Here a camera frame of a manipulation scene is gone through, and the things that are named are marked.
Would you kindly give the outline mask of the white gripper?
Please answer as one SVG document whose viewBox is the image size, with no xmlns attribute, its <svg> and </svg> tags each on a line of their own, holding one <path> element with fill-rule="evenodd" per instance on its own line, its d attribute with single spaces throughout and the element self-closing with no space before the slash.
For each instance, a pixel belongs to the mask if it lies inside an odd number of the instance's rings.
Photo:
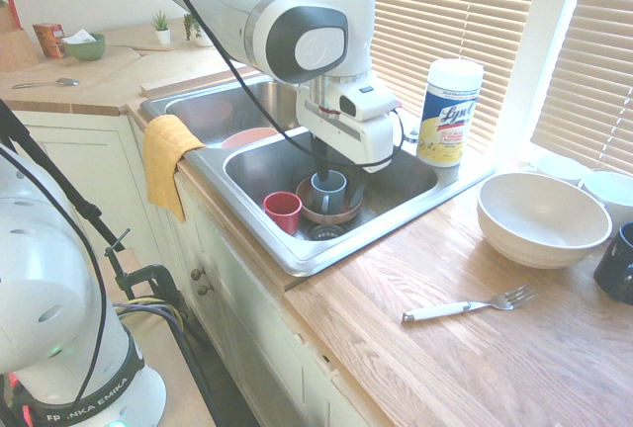
<svg viewBox="0 0 633 427">
<path fill-rule="evenodd" d="M 368 173 L 382 170 L 391 163 L 394 128 L 389 116 L 364 122 L 344 117 L 331 119 L 306 98 L 297 99 L 296 114 L 299 124 L 312 134 L 311 151 L 321 182 L 328 180 L 327 145 Z M 349 196 L 350 206 L 360 203 L 365 188 L 365 180 L 354 182 Z"/>
</svg>

